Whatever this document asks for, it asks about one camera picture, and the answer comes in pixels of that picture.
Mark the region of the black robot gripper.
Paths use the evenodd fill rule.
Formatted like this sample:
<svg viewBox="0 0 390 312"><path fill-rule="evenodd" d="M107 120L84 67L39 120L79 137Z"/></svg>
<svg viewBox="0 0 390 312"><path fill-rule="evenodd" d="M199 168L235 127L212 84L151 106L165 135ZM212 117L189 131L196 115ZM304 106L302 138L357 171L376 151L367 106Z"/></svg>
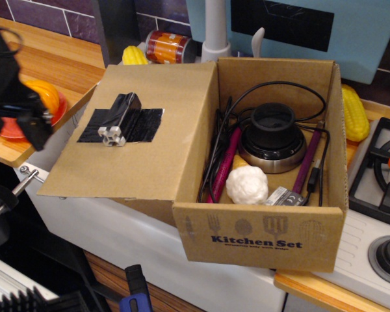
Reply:
<svg viewBox="0 0 390 312"><path fill-rule="evenodd" d="M20 80L16 55L23 48L22 37L0 27L0 116L16 118L25 138L36 151L42 151L53 134L51 113L38 92ZM0 117L0 132L3 121Z"/></svg>

